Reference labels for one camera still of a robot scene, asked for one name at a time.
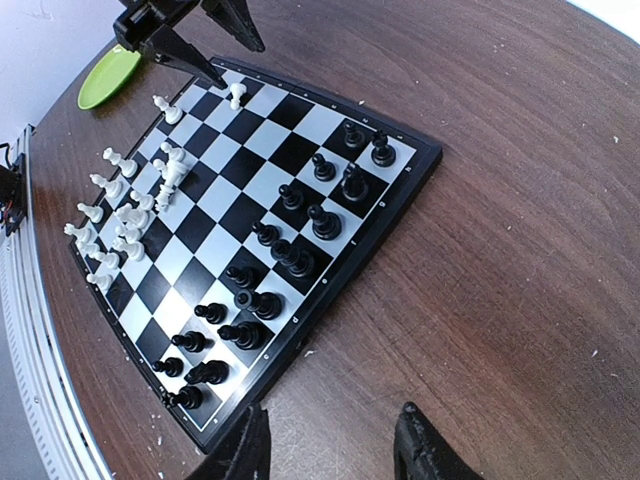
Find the white square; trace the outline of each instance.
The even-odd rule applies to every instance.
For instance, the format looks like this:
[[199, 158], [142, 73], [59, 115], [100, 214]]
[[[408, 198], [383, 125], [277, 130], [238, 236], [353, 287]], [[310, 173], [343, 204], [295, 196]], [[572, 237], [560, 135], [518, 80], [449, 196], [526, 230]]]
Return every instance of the white square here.
[[284, 278], [271, 270], [260, 283], [256, 291], [277, 293], [282, 302], [282, 313], [277, 318], [263, 322], [276, 335], [291, 320], [304, 300], [304, 296]]
[[285, 141], [291, 131], [267, 119], [251, 135], [244, 144], [253, 153], [262, 158], [269, 159], [273, 152]]
[[322, 240], [314, 235], [313, 222], [311, 221], [306, 223], [300, 233], [333, 258], [336, 258], [358, 231], [362, 225], [362, 220], [329, 198], [322, 202], [322, 208], [327, 212], [332, 212], [338, 215], [340, 223], [342, 224], [342, 231], [340, 232], [340, 235], [333, 240]]
[[218, 224], [198, 248], [196, 258], [215, 277], [219, 277], [239, 249], [240, 242]]
[[185, 114], [182, 120], [180, 120], [180, 123], [176, 125], [176, 128], [171, 131], [169, 138], [183, 147], [193, 134], [196, 133], [196, 130], [200, 128], [200, 125], [202, 125], [202, 122], [196, 117]]
[[173, 286], [192, 258], [193, 255], [182, 240], [174, 235], [155, 261], [155, 265]]
[[278, 187], [289, 185], [293, 177], [271, 162], [265, 162], [243, 192], [269, 210], [280, 197]]
[[200, 157], [200, 161], [214, 172], [220, 173], [238, 150], [238, 142], [220, 134]]
[[240, 196], [240, 189], [219, 175], [200, 198], [198, 206], [216, 222], [219, 222], [229, 207]]
[[396, 160], [389, 167], [379, 167], [371, 159], [371, 152], [373, 151], [373, 145], [367, 145], [364, 152], [358, 157], [356, 163], [360, 165], [364, 170], [373, 173], [376, 177], [381, 178], [385, 182], [393, 183], [398, 175], [407, 166], [411, 157], [416, 153], [416, 149], [412, 148], [404, 143], [399, 142], [395, 138], [389, 137], [389, 145], [396, 150]]
[[144, 306], [137, 293], [133, 294], [129, 304], [126, 306], [118, 321], [124, 331], [127, 332], [133, 343], [138, 341], [140, 334], [144, 331], [151, 319], [151, 312]]
[[338, 128], [342, 120], [344, 120], [344, 116], [338, 112], [322, 105], [316, 105], [293, 131], [318, 145], [322, 145]]
[[153, 318], [156, 319], [164, 333], [171, 338], [180, 333], [191, 315], [193, 315], [193, 308], [171, 287], [153, 314]]
[[183, 193], [182, 190], [176, 189], [169, 199], [169, 206], [158, 213], [158, 218], [162, 220], [162, 223], [164, 223], [172, 233], [175, 233], [193, 208], [193, 205], [193, 200]]
[[247, 103], [245, 108], [266, 118], [286, 96], [287, 92], [285, 90], [271, 85], [264, 85]]
[[333, 189], [336, 188], [338, 183], [342, 180], [342, 175], [349, 165], [349, 162], [345, 158], [336, 155], [331, 150], [327, 150], [324, 147], [320, 148], [317, 153], [321, 153], [327, 162], [333, 163], [336, 167], [336, 176], [333, 177], [333, 180], [328, 182], [319, 181], [313, 173], [315, 170], [313, 162], [305, 163], [302, 170], [300, 170], [298, 175], [296, 175], [296, 178], [307, 185], [312, 185], [315, 190], [323, 195], [329, 196], [331, 192], [333, 192]]
[[144, 280], [144, 276], [149, 272], [152, 264], [151, 259], [145, 255], [139, 262], [127, 259], [120, 271], [129, 282], [129, 285], [131, 285], [131, 288], [136, 290]]

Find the black pawn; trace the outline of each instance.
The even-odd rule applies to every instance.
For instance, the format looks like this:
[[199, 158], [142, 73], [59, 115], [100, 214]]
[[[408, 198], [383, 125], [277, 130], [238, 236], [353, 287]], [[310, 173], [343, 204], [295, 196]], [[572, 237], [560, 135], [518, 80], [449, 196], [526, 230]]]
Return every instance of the black pawn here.
[[184, 347], [187, 352], [198, 353], [204, 350], [207, 339], [200, 332], [187, 332], [184, 335], [174, 335], [171, 343], [176, 347]]
[[380, 167], [389, 167], [396, 161], [396, 149], [389, 145], [387, 134], [378, 130], [373, 134], [371, 159]]
[[153, 362], [151, 364], [151, 368], [153, 368], [154, 372], [164, 372], [167, 377], [177, 377], [182, 373], [184, 364], [179, 358], [170, 357], [167, 358], [164, 362], [161, 362], [160, 360], [158, 360], [157, 362]]
[[193, 309], [193, 313], [196, 317], [204, 318], [212, 325], [220, 323], [227, 316], [227, 309], [224, 305], [219, 303], [210, 303], [209, 305], [197, 305]]
[[258, 236], [258, 243], [264, 247], [270, 247], [273, 242], [280, 238], [278, 227], [265, 225], [261, 222], [253, 222], [251, 230]]
[[344, 144], [353, 150], [364, 147], [364, 133], [353, 122], [344, 122]]
[[333, 240], [342, 232], [340, 217], [333, 212], [326, 212], [320, 205], [311, 205], [307, 210], [313, 221], [313, 234], [321, 240]]
[[238, 325], [224, 325], [218, 329], [222, 340], [236, 344], [241, 350], [254, 350], [264, 344], [265, 327], [261, 323], [241, 322]]
[[203, 400], [204, 395], [202, 395], [198, 387], [186, 386], [182, 387], [177, 394], [167, 393], [163, 397], [162, 403], [164, 403], [166, 407], [182, 405], [187, 410], [193, 410], [202, 405]]
[[336, 166], [327, 162], [321, 153], [316, 153], [311, 161], [313, 162], [313, 175], [321, 182], [330, 182], [336, 176]]
[[296, 278], [307, 277], [313, 273], [315, 266], [313, 256], [282, 238], [271, 245], [271, 257], [276, 262], [280, 262]]
[[251, 267], [238, 268], [231, 266], [224, 272], [233, 283], [240, 288], [253, 288], [256, 283], [256, 272]]
[[300, 190], [294, 190], [289, 185], [280, 185], [278, 189], [282, 197], [282, 203], [287, 210], [300, 210], [304, 205], [304, 196]]
[[344, 198], [352, 202], [364, 200], [367, 193], [369, 193], [369, 185], [367, 185], [362, 176], [362, 170], [353, 163], [349, 164], [345, 169], [340, 186], [342, 187]]
[[257, 293], [243, 289], [236, 293], [233, 300], [240, 310], [255, 313], [261, 320], [273, 320], [282, 312], [282, 301], [270, 292]]

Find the chess piece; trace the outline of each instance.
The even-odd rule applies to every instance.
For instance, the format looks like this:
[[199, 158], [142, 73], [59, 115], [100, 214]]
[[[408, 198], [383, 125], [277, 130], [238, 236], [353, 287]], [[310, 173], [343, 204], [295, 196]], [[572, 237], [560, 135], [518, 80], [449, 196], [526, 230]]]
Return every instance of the chess piece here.
[[233, 299], [236, 307], [254, 313], [261, 320], [273, 320], [282, 312], [282, 301], [274, 293], [242, 289]]
[[122, 155], [113, 151], [113, 148], [109, 147], [102, 152], [102, 158], [108, 160], [114, 167], [120, 167], [120, 173], [125, 178], [133, 177], [138, 171], [138, 164], [133, 160], [125, 160]]
[[84, 203], [78, 204], [78, 210], [84, 213], [92, 223], [100, 223], [104, 216], [104, 210], [101, 207], [90, 207]]
[[164, 362], [158, 360], [151, 364], [154, 372], [165, 373], [167, 377], [177, 377], [182, 373], [184, 363], [179, 358], [169, 357]]
[[216, 325], [224, 321], [227, 316], [227, 309], [224, 305], [219, 303], [210, 303], [209, 305], [196, 305], [193, 309], [193, 313], [196, 317], [204, 318], [212, 325]]
[[184, 112], [180, 110], [179, 107], [172, 107], [171, 105], [169, 105], [169, 102], [167, 102], [160, 95], [153, 96], [153, 103], [160, 109], [161, 112], [164, 113], [164, 120], [169, 125], [175, 125], [176, 123], [178, 123], [182, 118], [182, 115], [184, 114]]
[[116, 198], [122, 192], [122, 183], [118, 181], [116, 178], [111, 182], [107, 181], [102, 175], [98, 175], [97, 173], [92, 173], [89, 175], [91, 182], [94, 185], [104, 189], [104, 194], [107, 198]]
[[340, 217], [333, 212], [325, 211], [320, 205], [311, 205], [307, 214], [313, 222], [313, 234], [319, 239], [333, 240], [342, 232]]

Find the chessboard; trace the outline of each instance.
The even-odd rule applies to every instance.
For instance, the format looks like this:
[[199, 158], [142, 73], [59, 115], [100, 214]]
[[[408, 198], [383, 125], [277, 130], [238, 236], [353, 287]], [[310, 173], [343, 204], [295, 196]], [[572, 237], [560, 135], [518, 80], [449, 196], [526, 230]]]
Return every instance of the chessboard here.
[[[170, 102], [181, 120], [170, 125], [161, 114], [126, 156], [135, 174], [114, 173], [121, 192], [91, 203], [104, 213], [81, 228], [118, 265], [70, 244], [84, 275], [112, 280], [106, 290], [91, 285], [104, 316], [206, 453], [290, 364], [442, 157], [427, 136], [361, 106], [212, 62], [229, 85], [246, 86], [240, 108], [230, 108], [229, 88], [192, 80]], [[391, 149], [374, 162], [381, 136]], [[112, 247], [122, 228], [115, 212], [136, 206], [133, 190], [159, 194], [152, 162], [167, 158], [162, 142], [184, 150], [188, 173], [166, 209], [147, 212], [144, 255], [134, 261]]]

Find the white pawn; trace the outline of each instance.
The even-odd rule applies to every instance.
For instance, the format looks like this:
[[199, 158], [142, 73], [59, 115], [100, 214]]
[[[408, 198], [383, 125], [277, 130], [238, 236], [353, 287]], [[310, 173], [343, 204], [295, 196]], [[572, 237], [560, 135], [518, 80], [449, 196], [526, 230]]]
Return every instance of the white pawn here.
[[96, 285], [100, 290], [106, 292], [113, 283], [111, 275], [95, 275], [90, 273], [87, 275], [87, 282]]
[[133, 190], [129, 194], [129, 197], [131, 197], [131, 200], [133, 200], [134, 202], [138, 202], [138, 208], [140, 210], [148, 212], [153, 208], [153, 195], [143, 195], [137, 190]]
[[104, 210], [101, 207], [90, 207], [84, 203], [78, 204], [78, 210], [84, 213], [93, 223], [99, 223], [104, 216]]
[[142, 232], [137, 228], [125, 228], [122, 225], [116, 226], [116, 235], [122, 237], [127, 243], [133, 243], [140, 240]]
[[164, 119], [169, 125], [175, 125], [182, 118], [184, 113], [179, 107], [169, 105], [160, 95], [153, 96], [153, 103], [164, 113]]
[[229, 91], [231, 92], [231, 110], [240, 110], [240, 99], [247, 93], [247, 86], [244, 83], [232, 83]]
[[89, 255], [94, 260], [104, 264], [107, 268], [111, 270], [117, 270], [120, 266], [120, 257], [117, 253], [104, 253], [104, 252], [96, 252], [93, 255]]
[[76, 228], [71, 223], [67, 223], [64, 226], [64, 233], [69, 236], [76, 237], [76, 244], [87, 243], [89, 240], [91, 240], [91, 237], [93, 235], [93, 232], [89, 228]]
[[134, 262], [139, 262], [144, 257], [144, 245], [140, 242], [127, 243], [122, 238], [113, 241], [113, 248], [118, 252], [124, 252]]
[[102, 152], [102, 158], [109, 160], [114, 167], [120, 167], [123, 177], [131, 178], [138, 171], [138, 164], [136, 162], [133, 160], [125, 160], [122, 158], [122, 155], [114, 152], [111, 147]]
[[100, 188], [104, 188], [105, 195], [108, 198], [116, 198], [122, 191], [122, 184], [118, 181], [117, 178], [112, 182], [109, 182], [106, 178], [104, 178], [102, 175], [98, 175], [97, 173], [89, 175], [89, 178], [91, 178], [91, 181], [95, 185], [99, 186]]

